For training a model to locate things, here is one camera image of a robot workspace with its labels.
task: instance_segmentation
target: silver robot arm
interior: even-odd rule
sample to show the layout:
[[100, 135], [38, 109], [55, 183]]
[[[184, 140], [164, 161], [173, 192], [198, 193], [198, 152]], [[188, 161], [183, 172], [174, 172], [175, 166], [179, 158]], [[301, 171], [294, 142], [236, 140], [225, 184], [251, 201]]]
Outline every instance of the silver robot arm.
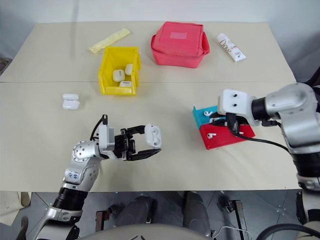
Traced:
[[[146, 143], [152, 149], [136, 153], [134, 134], [145, 134]], [[114, 129], [108, 126], [107, 115], [103, 115], [93, 129], [90, 140], [81, 140], [72, 148], [71, 161], [64, 172], [58, 197], [37, 225], [35, 239], [77, 239], [80, 230], [75, 223], [81, 218], [82, 207], [98, 177], [101, 161], [146, 159], [157, 154], [161, 144], [161, 133], [157, 126], [147, 124], [123, 128], [115, 136]]]
[[[218, 99], [218, 113], [243, 117], [251, 126], [281, 120], [281, 131], [297, 169], [302, 191], [297, 194], [297, 217], [302, 224], [320, 229], [320, 113], [314, 90], [293, 83], [256, 98], [225, 89]], [[297, 239], [305, 238], [300, 234]]]

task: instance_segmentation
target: table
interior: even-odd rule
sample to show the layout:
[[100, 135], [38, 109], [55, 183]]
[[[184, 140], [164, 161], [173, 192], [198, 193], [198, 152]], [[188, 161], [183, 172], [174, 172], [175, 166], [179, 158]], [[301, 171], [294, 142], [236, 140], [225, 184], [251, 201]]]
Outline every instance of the table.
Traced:
[[[0, 190], [56, 192], [72, 146], [90, 137], [102, 114], [108, 114], [116, 133], [136, 125], [158, 125], [162, 151], [136, 162], [104, 160], [93, 192], [298, 187], [295, 166], [283, 149], [246, 141], [208, 151], [192, 115], [193, 105], [200, 109], [217, 104], [225, 88], [262, 97], [294, 82], [268, 25], [205, 22], [211, 53], [199, 68], [188, 69], [154, 63], [149, 40], [162, 23], [35, 26], [0, 78]], [[89, 53], [87, 47], [122, 27], [132, 35], [116, 45], [140, 47], [138, 94], [101, 95], [97, 73], [102, 55]], [[214, 35], [222, 31], [247, 59], [234, 63], [214, 43]], [[265, 49], [263, 57], [260, 46]], [[80, 108], [63, 110], [63, 93], [79, 94]], [[254, 131], [258, 138], [285, 144], [279, 128], [255, 127]], [[147, 147], [141, 136], [136, 146]]]

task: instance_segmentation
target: cable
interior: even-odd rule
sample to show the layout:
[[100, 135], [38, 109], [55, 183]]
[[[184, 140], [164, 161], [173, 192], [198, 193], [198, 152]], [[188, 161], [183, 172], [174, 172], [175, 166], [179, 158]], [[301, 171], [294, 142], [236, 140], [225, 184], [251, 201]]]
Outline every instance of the cable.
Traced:
[[242, 232], [246, 232], [250, 235], [250, 240], [252, 240], [254, 237], [252, 236], [252, 233], [247, 231], [247, 230], [243, 230], [243, 229], [240, 229], [240, 228], [235, 228], [235, 227], [231, 227], [231, 226], [223, 226], [223, 227], [220, 227], [218, 233], [216, 235], [214, 235], [212, 238], [215, 239], [220, 233], [221, 233], [221, 230], [222, 229], [233, 229], [233, 230], [237, 230], [237, 231], [242, 231]]
[[100, 118], [100, 120], [94, 126], [94, 128], [92, 130], [92, 133], [91, 133], [91, 136], [90, 136], [90, 141], [92, 141], [94, 139], [95, 132], [96, 132], [98, 126], [100, 125], [100, 123], [102, 123], [102, 117]]
[[251, 137], [247, 137], [247, 136], [242, 136], [240, 135], [239, 133], [235, 132], [234, 131], [234, 128], [236, 127], [236, 129], [239, 129], [239, 124], [238, 124], [238, 121], [237, 121], [237, 115], [235, 113], [230, 113], [230, 112], [227, 112], [225, 114], [225, 119], [226, 119], [226, 122], [227, 122], [227, 127], [229, 129], [229, 131], [236, 137], [238, 138], [241, 138], [241, 139], [244, 139], [244, 140], [248, 140], [248, 141], [253, 141], [253, 142], [260, 142], [260, 143], [265, 143], [265, 144], [271, 144], [271, 145], [275, 145], [277, 147], [280, 147], [284, 150], [286, 150], [289, 154], [289, 150], [288, 148], [286, 148], [285, 146], [279, 144], [279, 143], [276, 143], [274, 141], [269, 141], [269, 140], [264, 140], [264, 139], [259, 139], [259, 138], [251, 138]]
[[230, 132], [235, 135], [238, 138], [244, 139], [244, 140], [248, 140], [248, 141], [253, 141], [253, 142], [260, 142], [260, 143], [265, 143], [265, 144], [271, 144], [271, 145], [275, 145], [277, 147], [280, 147], [284, 150], [286, 150], [289, 153], [288, 148], [286, 148], [285, 146], [276, 143], [274, 141], [269, 141], [269, 140], [264, 140], [264, 139], [259, 139], [259, 138], [252, 138], [252, 137], [247, 137], [247, 136], [242, 136], [239, 133], [236, 133], [235, 131], [233, 131], [230, 127], [229, 127]]
[[270, 226], [266, 228], [264, 231], [262, 231], [259, 234], [259, 236], [256, 238], [256, 240], [265, 240], [271, 234], [274, 234], [275, 232], [279, 232], [283, 230], [294, 230], [294, 231], [304, 232], [306, 234], [310, 234], [311, 236], [314, 236], [320, 239], [320, 232], [314, 229], [311, 229], [309, 227], [298, 225], [298, 224], [277, 224], [277, 225]]

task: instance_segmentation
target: white earbud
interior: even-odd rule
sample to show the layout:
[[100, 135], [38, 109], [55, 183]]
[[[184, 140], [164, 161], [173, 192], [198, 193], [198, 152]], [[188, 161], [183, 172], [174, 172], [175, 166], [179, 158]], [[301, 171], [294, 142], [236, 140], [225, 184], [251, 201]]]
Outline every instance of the white earbud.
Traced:
[[203, 113], [203, 115], [205, 115], [206, 117], [209, 117], [211, 114], [213, 114], [214, 112], [213, 111], [211, 111], [211, 112], [208, 112], [208, 111], [205, 111], [204, 113]]
[[207, 134], [208, 139], [212, 139], [214, 136], [217, 136], [217, 134], [216, 133], [208, 133]]

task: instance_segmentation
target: black wire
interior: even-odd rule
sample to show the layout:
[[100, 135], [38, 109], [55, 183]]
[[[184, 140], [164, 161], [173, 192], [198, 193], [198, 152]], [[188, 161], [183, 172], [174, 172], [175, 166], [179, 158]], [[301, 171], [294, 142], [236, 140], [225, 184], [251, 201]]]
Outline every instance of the black wire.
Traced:
[[90, 136], [90, 141], [92, 141], [94, 139], [95, 132], [96, 132], [98, 126], [100, 125], [100, 123], [102, 123], [102, 117], [100, 118], [100, 120], [94, 126], [94, 128], [92, 130], [92, 133], [91, 133], [91, 136]]
[[232, 130], [231, 127], [228, 127], [230, 132], [235, 135], [236, 137], [238, 138], [241, 138], [241, 139], [244, 139], [244, 140], [248, 140], [248, 141], [253, 141], [253, 142], [260, 142], [260, 143], [265, 143], [265, 144], [272, 144], [272, 145], [275, 145], [277, 147], [280, 147], [284, 150], [286, 150], [288, 153], [289, 153], [289, 150], [288, 148], [286, 148], [285, 146], [279, 144], [279, 143], [276, 143], [274, 141], [269, 141], [269, 140], [264, 140], [264, 139], [259, 139], [259, 138], [251, 138], [251, 137], [247, 137], [247, 136], [242, 136], [240, 135], [239, 133], [236, 133], [235, 131]]
[[320, 239], [320, 232], [314, 229], [311, 229], [309, 227], [298, 225], [298, 224], [277, 224], [263, 230], [259, 234], [259, 236], [256, 238], [256, 240], [266, 240], [271, 234], [274, 234], [275, 232], [279, 232], [283, 230], [294, 230], [294, 231], [304, 232], [306, 234], [310, 234], [311, 236], [314, 236]]

